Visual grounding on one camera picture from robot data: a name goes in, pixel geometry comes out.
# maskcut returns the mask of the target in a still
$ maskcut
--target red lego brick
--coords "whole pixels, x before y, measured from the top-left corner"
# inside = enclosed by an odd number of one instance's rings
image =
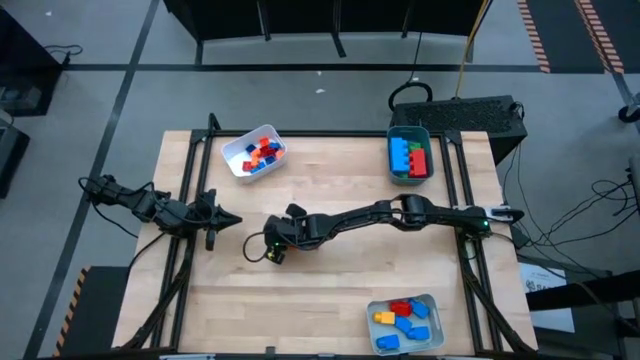
[[[413,150],[409,154],[409,177],[427,177],[427,160],[424,149]]]
[[[269,144],[260,148],[260,156],[262,157],[274,156],[276,152],[278,152],[278,150],[272,148]]]
[[[389,304],[389,309],[399,316],[411,315],[411,304],[406,301],[393,301]]]

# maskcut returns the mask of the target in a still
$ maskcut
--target small container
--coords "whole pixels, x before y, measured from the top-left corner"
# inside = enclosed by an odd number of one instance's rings
[[[242,170],[242,163],[245,161],[251,161],[251,155],[247,152],[247,146],[259,144],[260,138],[265,136],[268,137],[270,141],[279,143],[281,146],[280,149],[284,154],[280,159],[253,174],[245,172]],[[276,132],[276,129],[271,125],[262,125],[222,147],[222,156],[224,157],[224,160],[227,162],[227,165],[229,165],[233,175],[235,175],[235,177],[243,184],[248,184],[252,181],[258,180],[273,170],[281,167],[286,162],[288,155],[287,146]]]
[[[391,138],[400,137],[404,140],[417,142],[422,145],[425,152],[425,159],[427,160],[427,170],[429,173],[424,178],[402,178],[391,172]],[[425,180],[433,176],[433,154],[431,153],[431,139],[429,132],[422,126],[394,126],[387,131],[387,148],[389,159],[389,176],[391,182],[396,185],[404,186],[417,186],[422,184]]]
[[[422,294],[412,297],[429,307],[429,316],[426,319],[420,319],[415,314],[408,317],[413,327],[427,326],[429,327],[430,337],[427,340],[412,340],[407,337],[400,329],[393,325],[378,324],[373,321],[373,313],[386,312],[389,310],[389,304],[394,301],[407,301],[408,299],[393,299],[387,301],[372,301],[367,306],[367,322],[369,323],[369,335],[371,337],[371,346],[373,351],[380,356],[398,355],[404,353],[425,351],[439,348],[444,345],[444,331],[440,324],[440,315],[438,314],[438,306],[433,296]],[[376,339],[387,336],[397,335],[400,340],[400,347],[392,350],[382,350],[376,345]]]

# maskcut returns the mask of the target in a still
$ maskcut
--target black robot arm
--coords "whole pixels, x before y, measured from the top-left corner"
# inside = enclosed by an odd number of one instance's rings
[[[140,221],[154,222],[162,232],[184,238],[200,229],[207,231],[206,247],[213,250],[215,234],[242,221],[215,205],[216,190],[198,194],[191,204],[171,199],[171,193],[144,187],[132,190],[119,185],[111,175],[86,179],[82,185],[89,201],[95,205],[120,205]]]
[[[430,224],[447,225],[483,238],[491,234],[490,219],[515,222],[523,215],[508,207],[495,210],[477,206],[441,207],[416,194],[402,194],[392,200],[377,201],[371,206],[336,215],[307,215],[295,204],[289,205],[286,213],[290,217],[270,216],[263,229],[266,258],[276,264],[282,263],[288,247],[317,249],[343,231],[373,224],[389,224],[401,231],[418,231]]]

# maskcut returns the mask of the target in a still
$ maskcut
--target wooden table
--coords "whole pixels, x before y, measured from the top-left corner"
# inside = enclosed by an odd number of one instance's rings
[[[476,204],[502,203],[487,135],[462,135]],[[189,136],[188,131],[166,132],[156,166],[156,188],[176,197]],[[446,343],[427,354],[474,353],[452,228],[430,225],[408,233],[386,225],[369,226],[342,233],[317,251],[288,251],[280,266],[269,261],[252,264],[242,256],[244,239],[262,230],[269,214],[284,215],[291,202],[309,213],[331,214],[414,192],[449,206],[437,139],[432,139],[435,175],[413,188],[390,183],[384,138],[284,138],[290,151],[287,164],[253,184],[239,185],[220,153],[230,140],[214,139],[205,189],[217,189],[217,203],[244,221],[220,232],[213,252],[205,250],[204,234],[198,238],[181,352],[264,353],[265,347],[275,346],[281,354],[372,354],[366,305],[429,293],[438,303]],[[463,204],[455,149],[449,146]],[[202,146],[198,151],[190,201]],[[506,225],[492,226],[494,232],[509,235]],[[143,226],[137,249],[157,234],[155,225]],[[128,340],[156,305],[168,244],[167,237],[133,268],[114,346]],[[497,307],[523,340],[537,348],[513,245],[493,237],[484,240],[484,249]],[[249,255],[257,257],[263,251],[262,239],[254,238]],[[486,313],[477,304],[484,347],[490,349]],[[172,318],[170,310],[166,329]],[[169,333],[164,331],[163,344],[168,344]]]

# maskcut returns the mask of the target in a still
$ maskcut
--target blue container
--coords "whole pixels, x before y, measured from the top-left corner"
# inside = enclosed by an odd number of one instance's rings
[[[391,138],[402,138],[408,142],[417,142],[422,145],[425,152],[425,158],[427,160],[427,169],[429,173],[424,178],[402,178],[394,174],[391,168],[392,154],[391,154]],[[389,176],[391,182],[396,185],[416,186],[422,184],[426,179],[433,176],[433,155],[431,153],[431,139],[429,132],[422,126],[394,126],[387,131],[387,148],[389,157]]]

